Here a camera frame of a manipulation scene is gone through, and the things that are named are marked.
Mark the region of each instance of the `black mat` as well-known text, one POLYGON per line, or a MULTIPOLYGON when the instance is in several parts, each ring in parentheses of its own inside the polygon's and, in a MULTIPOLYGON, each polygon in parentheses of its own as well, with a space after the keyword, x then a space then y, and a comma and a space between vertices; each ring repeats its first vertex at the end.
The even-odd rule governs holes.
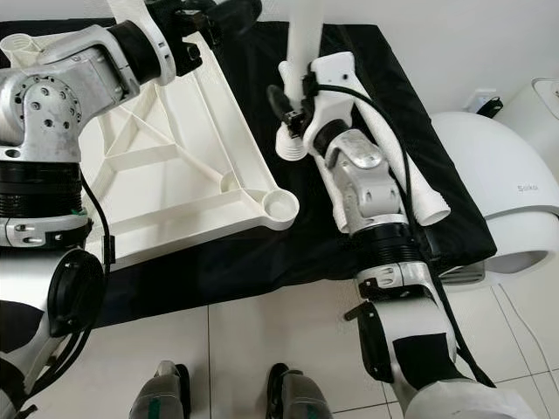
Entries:
MULTIPOLYGON (((0 38, 15 32, 73 31, 90 23, 4 23, 0 38)), ((114 272, 101 325, 240 299, 285 285, 351 278, 363 268, 348 238, 335 227, 314 161, 308 157, 286 162, 274 152, 279 124, 267 104, 266 87, 281 84, 277 65, 286 56, 286 35, 286 24, 259 23, 216 55, 274 178, 300 200, 294 226, 281 232, 248 230, 114 272)), ((380 30, 373 25, 327 25, 321 49, 322 55, 355 54, 358 75, 369 94, 391 114, 411 157, 451 206, 449 217, 423 231, 435 268, 442 271, 492 256, 496 249, 487 225, 380 30)), ((355 124, 364 128, 358 115, 355 124)))

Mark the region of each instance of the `electrical outlet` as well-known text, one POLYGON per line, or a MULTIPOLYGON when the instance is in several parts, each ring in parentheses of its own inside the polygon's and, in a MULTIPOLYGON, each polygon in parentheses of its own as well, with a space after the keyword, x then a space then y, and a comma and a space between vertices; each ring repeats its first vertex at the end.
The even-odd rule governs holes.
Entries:
POLYGON ((492 98, 499 96, 497 89, 475 89, 463 109, 466 112, 477 113, 492 98))

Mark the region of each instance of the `white plastic frame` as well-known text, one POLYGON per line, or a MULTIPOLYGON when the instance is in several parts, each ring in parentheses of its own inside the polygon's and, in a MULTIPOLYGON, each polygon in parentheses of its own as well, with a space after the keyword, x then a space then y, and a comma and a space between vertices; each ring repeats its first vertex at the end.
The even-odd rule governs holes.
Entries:
MULTIPOLYGON (((32 48, 12 48, 12 64, 31 65, 56 38, 20 42, 32 48)), ((165 87, 146 84, 79 138, 85 177, 116 236, 115 269, 252 227, 284 230, 299 212, 273 180, 213 53, 198 34, 188 41, 200 48, 201 68, 165 87)), ((99 216, 86 196, 84 206, 94 220, 86 248, 100 257, 99 216)))

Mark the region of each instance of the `white wall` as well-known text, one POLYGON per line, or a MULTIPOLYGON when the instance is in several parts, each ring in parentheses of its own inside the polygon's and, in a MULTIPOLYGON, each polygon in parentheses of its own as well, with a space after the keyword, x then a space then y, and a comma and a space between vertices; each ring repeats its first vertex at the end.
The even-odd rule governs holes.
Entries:
MULTIPOLYGON (((326 1, 330 23, 379 24, 430 112, 460 109, 476 87, 506 101, 559 77, 557 0, 326 1)), ((288 0, 264 4, 264 20, 286 19, 288 0)), ((0 21, 106 16, 105 0, 0 0, 0 21)))

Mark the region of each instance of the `white tile floor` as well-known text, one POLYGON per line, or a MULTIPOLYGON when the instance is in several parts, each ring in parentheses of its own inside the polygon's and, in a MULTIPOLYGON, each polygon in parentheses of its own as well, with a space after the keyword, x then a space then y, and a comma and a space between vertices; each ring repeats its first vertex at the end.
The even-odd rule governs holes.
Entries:
MULTIPOLYGON (((558 272, 556 262, 506 285, 557 379, 558 272)), ((541 419, 559 419, 559 395, 502 290, 449 298, 474 356, 498 386, 517 390, 541 419)), ((401 419, 390 387, 362 368, 356 323, 342 321, 356 302, 351 281, 320 281, 98 329, 67 375, 33 400, 33 417, 125 418, 158 362, 170 359, 192 373, 195 419, 263 418, 267 371, 278 361, 319 384, 335 419, 401 419)))

